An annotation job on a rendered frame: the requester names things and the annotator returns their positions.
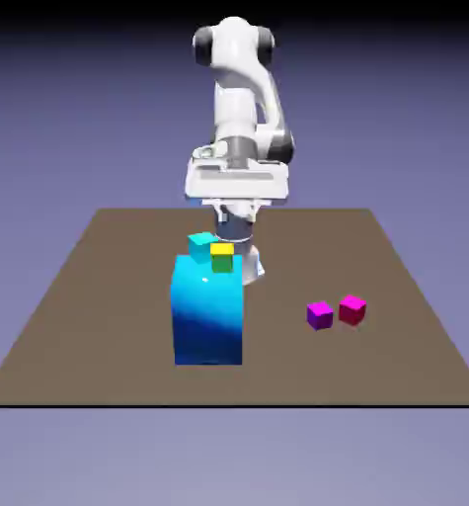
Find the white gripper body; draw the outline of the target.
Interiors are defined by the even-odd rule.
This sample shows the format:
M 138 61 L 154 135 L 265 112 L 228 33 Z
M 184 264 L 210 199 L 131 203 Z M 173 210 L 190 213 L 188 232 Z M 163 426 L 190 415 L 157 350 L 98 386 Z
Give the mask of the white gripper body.
M 247 160 L 247 168 L 228 168 L 222 158 L 191 158 L 185 195 L 200 200 L 284 202 L 289 193 L 288 166 Z

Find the small cyan cube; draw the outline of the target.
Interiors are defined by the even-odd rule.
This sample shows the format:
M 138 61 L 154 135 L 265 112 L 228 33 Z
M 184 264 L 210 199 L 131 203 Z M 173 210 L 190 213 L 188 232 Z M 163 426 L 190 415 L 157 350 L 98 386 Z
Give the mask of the small cyan cube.
M 189 255 L 199 264 L 210 261 L 210 246 L 218 242 L 218 237 L 209 232 L 199 232 L 188 236 Z

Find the small yellow-green cube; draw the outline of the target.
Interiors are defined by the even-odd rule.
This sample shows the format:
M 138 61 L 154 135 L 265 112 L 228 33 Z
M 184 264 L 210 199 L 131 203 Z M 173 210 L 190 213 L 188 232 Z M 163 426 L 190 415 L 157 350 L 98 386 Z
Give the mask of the small yellow-green cube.
M 216 274 L 227 274 L 233 271 L 234 244 L 213 242 L 210 244 L 211 270 Z

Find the small magenta cube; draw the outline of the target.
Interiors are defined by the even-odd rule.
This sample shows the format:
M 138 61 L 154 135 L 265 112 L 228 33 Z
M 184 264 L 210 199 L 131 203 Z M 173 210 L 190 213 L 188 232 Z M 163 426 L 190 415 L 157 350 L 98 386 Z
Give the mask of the small magenta cube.
M 306 320 L 315 331 L 331 328 L 334 322 L 334 310 L 323 300 L 309 303 L 306 308 Z

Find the small pink-red cube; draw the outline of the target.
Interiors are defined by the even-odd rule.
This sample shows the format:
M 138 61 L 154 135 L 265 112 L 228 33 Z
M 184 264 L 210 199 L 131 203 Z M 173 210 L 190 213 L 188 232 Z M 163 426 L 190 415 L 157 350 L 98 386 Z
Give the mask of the small pink-red cube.
M 355 295 L 346 295 L 339 303 L 339 319 L 348 325 L 357 326 L 366 314 L 367 303 Z

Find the large blue box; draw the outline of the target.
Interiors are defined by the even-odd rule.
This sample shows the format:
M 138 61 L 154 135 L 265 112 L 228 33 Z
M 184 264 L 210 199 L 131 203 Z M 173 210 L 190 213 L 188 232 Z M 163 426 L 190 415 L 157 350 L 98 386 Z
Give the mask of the large blue box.
M 176 257 L 170 285 L 175 363 L 239 366 L 243 361 L 242 260 L 215 273 L 190 255 Z

